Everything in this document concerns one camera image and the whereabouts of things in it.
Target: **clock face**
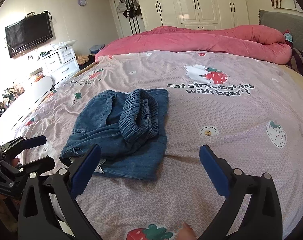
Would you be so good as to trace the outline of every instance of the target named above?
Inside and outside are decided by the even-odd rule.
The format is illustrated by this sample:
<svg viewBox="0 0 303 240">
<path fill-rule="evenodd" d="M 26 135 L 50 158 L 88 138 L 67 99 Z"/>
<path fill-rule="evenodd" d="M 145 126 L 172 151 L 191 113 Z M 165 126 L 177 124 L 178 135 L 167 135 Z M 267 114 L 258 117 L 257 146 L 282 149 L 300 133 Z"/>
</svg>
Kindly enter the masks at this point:
<svg viewBox="0 0 303 240">
<path fill-rule="evenodd" d="M 80 6 L 85 6 L 86 5 L 86 0 L 78 0 L 78 4 Z"/>
</svg>

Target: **television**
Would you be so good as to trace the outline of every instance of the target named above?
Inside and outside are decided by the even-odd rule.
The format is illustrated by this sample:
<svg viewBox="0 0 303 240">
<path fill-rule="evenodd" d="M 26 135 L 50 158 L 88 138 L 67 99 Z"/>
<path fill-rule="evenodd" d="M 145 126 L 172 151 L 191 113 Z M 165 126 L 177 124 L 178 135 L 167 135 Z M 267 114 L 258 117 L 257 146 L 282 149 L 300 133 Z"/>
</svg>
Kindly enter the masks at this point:
<svg viewBox="0 0 303 240">
<path fill-rule="evenodd" d="M 27 17 L 7 26 L 5 30 L 11 58 L 19 52 L 53 37 L 47 12 Z"/>
</svg>

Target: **silver bolt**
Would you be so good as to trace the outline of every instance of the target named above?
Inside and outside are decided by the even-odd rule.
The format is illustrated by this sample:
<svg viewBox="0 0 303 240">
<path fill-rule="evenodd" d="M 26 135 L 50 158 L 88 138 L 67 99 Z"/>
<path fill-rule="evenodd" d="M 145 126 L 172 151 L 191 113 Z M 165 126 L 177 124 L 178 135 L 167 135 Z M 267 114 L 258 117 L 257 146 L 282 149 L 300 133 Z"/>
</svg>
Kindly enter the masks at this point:
<svg viewBox="0 0 303 240">
<path fill-rule="evenodd" d="M 271 175 L 268 172 L 264 173 L 264 177 L 266 179 L 271 179 Z"/>
<path fill-rule="evenodd" d="M 61 169 L 58 171 L 58 173 L 59 173 L 60 175 L 64 175 L 64 174 L 67 173 L 67 169 L 66 169 L 66 168 L 61 168 Z"/>
<path fill-rule="evenodd" d="M 235 173 L 236 175 L 241 175 L 241 174 L 243 174 L 243 172 L 242 172 L 240 169 L 234 169 L 234 173 Z"/>
<path fill-rule="evenodd" d="M 33 179 L 37 176 L 37 173 L 35 172 L 32 172 L 30 175 L 29 175 L 29 178 Z"/>
</svg>

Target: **striped fabric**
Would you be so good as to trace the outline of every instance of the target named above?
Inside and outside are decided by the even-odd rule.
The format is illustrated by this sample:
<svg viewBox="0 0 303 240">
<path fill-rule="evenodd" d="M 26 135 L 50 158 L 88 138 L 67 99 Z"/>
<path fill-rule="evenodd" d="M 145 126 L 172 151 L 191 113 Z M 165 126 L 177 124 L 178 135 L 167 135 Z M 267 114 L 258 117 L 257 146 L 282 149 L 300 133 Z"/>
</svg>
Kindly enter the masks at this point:
<svg viewBox="0 0 303 240">
<path fill-rule="evenodd" d="M 303 76 L 303 51 L 292 48 L 293 54 L 287 66 Z"/>
</svg>

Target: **beige wall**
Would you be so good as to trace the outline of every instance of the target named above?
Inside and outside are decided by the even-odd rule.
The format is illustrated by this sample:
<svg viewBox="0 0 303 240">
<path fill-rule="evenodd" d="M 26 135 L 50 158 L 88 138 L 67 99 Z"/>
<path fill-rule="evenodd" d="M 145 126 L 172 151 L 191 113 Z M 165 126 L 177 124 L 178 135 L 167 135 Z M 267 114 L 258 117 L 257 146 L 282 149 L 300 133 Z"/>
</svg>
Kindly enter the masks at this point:
<svg viewBox="0 0 303 240">
<path fill-rule="evenodd" d="M 45 45 L 78 40 L 73 46 L 76 54 L 87 55 L 91 46 L 107 44 L 118 38 L 109 1 L 86 1 L 87 4 L 81 7 L 77 0 L 5 0 L 0 8 L 0 100 L 1 91 L 12 86 L 15 78 L 35 68 L 35 59 L 44 51 Z M 54 37 L 29 51 L 28 55 L 32 55 L 34 60 L 28 60 L 27 55 L 10 59 L 5 44 L 5 27 L 20 21 L 29 12 L 38 14 L 44 10 L 53 16 Z"/>
<path fill-rule="evenodd" d="M 246 0 L 247 8 L 248 8 L 248 15 L 249 15 L 249 24 L 258 24 L 258 13 L 259 10 L 265 11 L 275 11 L 275 12 L 283 12 L 283 13 L 291 13 L 303 16 L 303 13 L 288 10 L 288 9 L 275 9 L 272 7 L 270 0 Z"/>
</svg>

